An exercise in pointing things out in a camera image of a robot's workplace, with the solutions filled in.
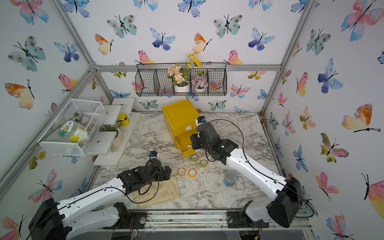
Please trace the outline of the orange tape roll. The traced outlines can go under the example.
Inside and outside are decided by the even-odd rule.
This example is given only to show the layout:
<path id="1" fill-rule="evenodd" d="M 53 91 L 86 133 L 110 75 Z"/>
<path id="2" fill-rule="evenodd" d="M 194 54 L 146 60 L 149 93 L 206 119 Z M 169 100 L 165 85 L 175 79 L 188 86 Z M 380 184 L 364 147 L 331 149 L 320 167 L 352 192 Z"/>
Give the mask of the orange tape roll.
<path id="1" fill-rule="evenodd" d="M 186 171 L 185 168 L 179 168 L 177 170 L 177 174 L 178 174 L 179 177 L 184 177 L 186 175 L 186 173 L 187 173 L 187 171 Z"/>
<path id="2" fill-rule="evenodd" d="M 197 174 L 198 174 L 198 172 L 195 169 L 190 169 L 188 172 L 188 176 L 192 179 L 195 178 L 197 176 Z"/>

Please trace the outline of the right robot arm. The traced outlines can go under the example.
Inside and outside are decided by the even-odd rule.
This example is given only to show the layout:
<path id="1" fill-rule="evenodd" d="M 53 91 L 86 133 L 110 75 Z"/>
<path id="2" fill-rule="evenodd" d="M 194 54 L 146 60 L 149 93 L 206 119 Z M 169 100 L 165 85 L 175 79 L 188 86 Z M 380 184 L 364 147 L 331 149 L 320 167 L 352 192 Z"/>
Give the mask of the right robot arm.
<path id="1" fill-rule="evenodd" d="M 259 228 L 273 221 L 283 228 L 289 228 L 294 219 L 300 218 L 299 210 L 310 209 L 307 219 L 316 215 L 315 208 L 302 192 L 301 183 L 296 178 L 287 179 L 273 173 L 245 153 L 244 147 L 230 139 L 221 139 L 211 122 L 205 117 L 196 119 L 197 133 L 191 135 L 192 148 L 203 149 L 206 156 L 214 161 L 240 172 L 256 184 L 269 198 L 262 204 L 249 201 L 237 212 L 227 213 L 229 228 L 245 228 L 256 225 Z"/>

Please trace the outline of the yellow-green tape roll top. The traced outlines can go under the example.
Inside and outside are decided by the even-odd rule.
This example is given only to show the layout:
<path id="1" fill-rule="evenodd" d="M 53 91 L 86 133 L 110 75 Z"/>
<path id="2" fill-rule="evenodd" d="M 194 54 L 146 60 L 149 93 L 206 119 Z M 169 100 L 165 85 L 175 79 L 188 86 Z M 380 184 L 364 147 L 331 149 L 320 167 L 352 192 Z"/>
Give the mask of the yellow-green tape roll top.
<path id="1" fill-rule="evenodd" d="M 199 160 L 199 156 L 198 155 L 192 155 L 191 156 L 191 161 L 192 162 L 197 162 Z"/>

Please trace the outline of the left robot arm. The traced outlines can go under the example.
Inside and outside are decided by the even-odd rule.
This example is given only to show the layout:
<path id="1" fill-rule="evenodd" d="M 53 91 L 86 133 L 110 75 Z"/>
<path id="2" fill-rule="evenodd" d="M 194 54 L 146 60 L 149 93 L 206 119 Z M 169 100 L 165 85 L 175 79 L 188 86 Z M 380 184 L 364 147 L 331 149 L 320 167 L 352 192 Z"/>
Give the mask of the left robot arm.
<path id="1" fill-rule="evenodd" d="M 70 240 L 93 230 L 112 227 L 129 212 L 121 205 L 96 211 L 108 202 L 150 186 L 152 182 L 168 181 L 171 168 L 162 166 L 157 157 L 150 157 L 144 166 L 125 170 L 115 178 L 93 190 L 56 202 L 41 203 L 29 224 L 31 240 Z"/>

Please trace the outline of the yellow three-drawer cabinet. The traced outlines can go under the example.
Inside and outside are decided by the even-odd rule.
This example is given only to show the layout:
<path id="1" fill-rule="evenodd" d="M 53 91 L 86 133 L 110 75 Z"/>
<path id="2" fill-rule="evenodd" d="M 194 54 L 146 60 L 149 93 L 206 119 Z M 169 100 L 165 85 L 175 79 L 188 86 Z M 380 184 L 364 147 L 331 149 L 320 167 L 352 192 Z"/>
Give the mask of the yellow three-drawer cabinet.
<path id="1" fill-rule="evenodd" d="M 191 145 L 191 135 L 197 133 L 196 119 L 200 116 L 189 100 L 182 100 L 162 108 L 166 127 L 173 142 L 182 156 L 187 158 L 195 154 L 195 150 L 187 150 Z"/>

